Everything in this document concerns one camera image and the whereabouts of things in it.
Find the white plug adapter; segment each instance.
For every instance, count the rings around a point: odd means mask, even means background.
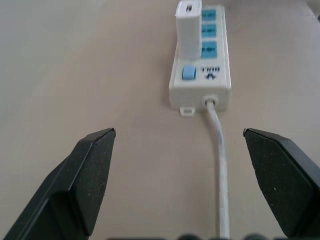
[[[179,8],[183,10],[182,6],[186,6],[189,1],[182,2],[185,3],[179,3],[177,12]],[[206,110],[206,101],[213,101],[217,111],[225,111],[232,94],[225,9],[221,5],[202,7],[201,18],[202,48],[197,59],[190,60],[181,56],[185,45],[181,46],[184,40],[179,40],[178,34],[169,83],[169,101],[171,107],[179,109],[182,116],[193,116],[196,111]]]
[[[196,60],[201,56],[200,0],[180,1],[176,9],[176,35],[180,58]]]

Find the power cord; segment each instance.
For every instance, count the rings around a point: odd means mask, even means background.
[[[228,164],[222,127],[213,101],[205,102],[218,144],[219,156],[219,237],[230,239],[229,204],[228,204]]]

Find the power strip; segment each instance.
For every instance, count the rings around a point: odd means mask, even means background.
[[[191,9],[192,3],[201,3],[194,0],[181,2],[185,3],[186,11],[188,8]],[[178,34],[169,83],[170,105],[174,109],[179,109],[182,116],[193,116],[196,111],[206,110],[208,100],[214,102],[217,111],[225,111],[232,94],[225,9],[221,5],[202,7],[200,4],[200,7],[201,56],[196,59],[181,57],[179,44],[181,45],[184,39],[179,39],[181,34]],[[181,31],[178,21],[177,16],[177,32]],[[189,35],[194,36],[194,29],[189,30]]]

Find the power switch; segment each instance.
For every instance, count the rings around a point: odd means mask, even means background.
[[[185,65],[182,70],[182,80],[190,81],[196,79],[196,67]]]

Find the electrical outlet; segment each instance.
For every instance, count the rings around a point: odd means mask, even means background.
[[[217,11],[215,9],[202,10],[202,21],[215,21],[217,18]]]
[[[201,37],[202,38],[215,38],[217,36],[216,24],[202,24]]]
[[[181,57],[178,40],[169,82],[170,105],[182,116],[205,111],[206,100],[214,101],[217,111],[225,111],[232,94],[225,9],[220,5],[204,6],[201,12],[202,30],[206,31],[201,32],[201,57],[194,60]]]

